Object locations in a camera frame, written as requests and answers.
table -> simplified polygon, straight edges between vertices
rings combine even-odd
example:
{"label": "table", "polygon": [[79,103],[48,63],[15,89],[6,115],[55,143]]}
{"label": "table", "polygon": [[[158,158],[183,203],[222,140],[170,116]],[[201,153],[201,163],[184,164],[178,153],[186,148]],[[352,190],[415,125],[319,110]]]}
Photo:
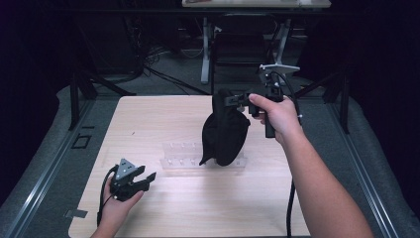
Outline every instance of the table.
{"label": "table", "polygon": [[[198,1],[190,3],[188,0],[182,0],[182,6],[185,8],[313,8],[322,9],[329,8],[331,2],[329,0],[210,0],[210,1]],[[290,27],[290,20],[287,20],[284,24],[281,24],[279,32],[280,44],[277,50],[276,63],[281,64],[281,57],[283,55],[285,42],[287,40],[288,32]],[[203,19],[203,66],[201,70],[201,83],[207,84],[209,79],[209,29],[207,18]]]}
{"label": "table", "polygon": [[[87,215],[73,218],[69,236],[94,232],[102,180],[122,158],[146,166],[139,180],[153,172],[157,177],[117,237],[284,236],[291,183],[286,157],[247,111],[251,126],[241,158],[245,166],[162,166],[164,144],[201,143],[211,112],[211,96],[122,97],[78,205]],[[293,235],[309,235],[297,197],[291,218]]]}

black fabric bag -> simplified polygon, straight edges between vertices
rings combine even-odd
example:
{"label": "black fabric bag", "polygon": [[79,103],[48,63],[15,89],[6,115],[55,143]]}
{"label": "black fabric bag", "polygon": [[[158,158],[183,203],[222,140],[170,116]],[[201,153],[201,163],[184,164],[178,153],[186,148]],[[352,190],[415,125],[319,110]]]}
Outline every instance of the black fabric bag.
{"label": "black fabric bag", "polygon": [[203,126],[203,158],[200,166],[214,158],[219,166],[230,165],[247,138],[250,120],[236,106],[225,106],[225,98],[233,93],[222,88],[212,97],[213,113]]}

hand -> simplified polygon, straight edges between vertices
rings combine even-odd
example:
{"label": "hand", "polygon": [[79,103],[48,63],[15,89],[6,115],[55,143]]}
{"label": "hand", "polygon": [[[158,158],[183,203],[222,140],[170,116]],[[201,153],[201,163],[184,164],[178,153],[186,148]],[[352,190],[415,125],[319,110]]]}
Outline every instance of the hand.
{"label": "hand", "polygon": [[142,198],[144,191],[138,191],[130,199],[119,201],[111,197],[111,178],[105,184],[103,200],[105,203],[102,210],[102,219],[98,229],[92,237],[114,237],[123,225],[130,209]]}
{"label": "hand", "polygon": [[[283,138],[295,132],[303,132],[297,119],[294,103],[287,96],[283,97],[283,101],[276,103],[263,96],[251,94],[250,101],[268,114],[269,122],[275,130],[275,139],[283,145]],[[264,116],[259,118],[264,124]]]}

gray carpet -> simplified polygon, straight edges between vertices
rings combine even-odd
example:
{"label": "gray carpet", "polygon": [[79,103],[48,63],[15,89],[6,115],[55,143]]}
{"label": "gray carpet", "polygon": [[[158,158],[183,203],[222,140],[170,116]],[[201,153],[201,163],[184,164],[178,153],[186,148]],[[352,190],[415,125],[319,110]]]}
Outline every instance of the gray carpet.
{"label": "gray carpet", "polygon": [[[294,63],[298,54],[299,51],[286,51],[284,62]],[[152,65],[152,68],[182,79],[202,90],[210,91],[209,85],[200,83],[201,57],[189,58],[185,55],[162,54],[158,61]],[[292,81],[296,88],[310,82],[304,78],[293,78]],[[190,89],[186,89],[185,92],[170,82],[155,75],[149,75],[147,70],[140,78],[118,85],[126,90],[136,92],[138,95],[197,94]],[[119,96],[108,88],[99,84],[95,86],[99,92],[96,100],[86,101],[82,96],[80,97],[81,106],[87,108],[87,113],[73,132],[67,131],[70,125],[69,89],[65,88],[57,95],[60,99],[60,108],[52,127],[22,179],[0,209],[2,224],[0,237],[10,234],[8,232],[14,228],[16,217],[19,217],[25,200],[36,186],[46,166],[60,151],[62,142],[71,138],[69,147],[62,153],[63,160],[62,164],[58,165],[58,173],[47,187],[48,192],[42,197],[39,207],[35,208],[34,216],[28,217],[28,222],[19,232],[22,237],[68,236],[67,231],[71,219],[64,215],[69,209],[77,208],[119,99]],[[300,100],[304,130],[333,174],[343,183],[362,208],[375,237],[383,237],[383,230],[377,223],[375,213],[372,211],[371,204],[355,173],[355,167],[351,162],[353,159],[351,153],[340,128],[335,123],[337,120],[334,115],[336,105],[322,103],[319,97],[322,92],[323,89],[319,88]],[[357,148],[397,234],[399,237],[420,237],[419,221],[402,198],[399,186],[381,151],[380,144],[368,125],[362,109],[353,100],[351,100],[349,111],[349,129],[351,134],[348,137]],[[77,135],[82,138],[79,138],[75,146],[85,145],[86,141],[83,140],[90,138],[85,149],[71,149]]]}

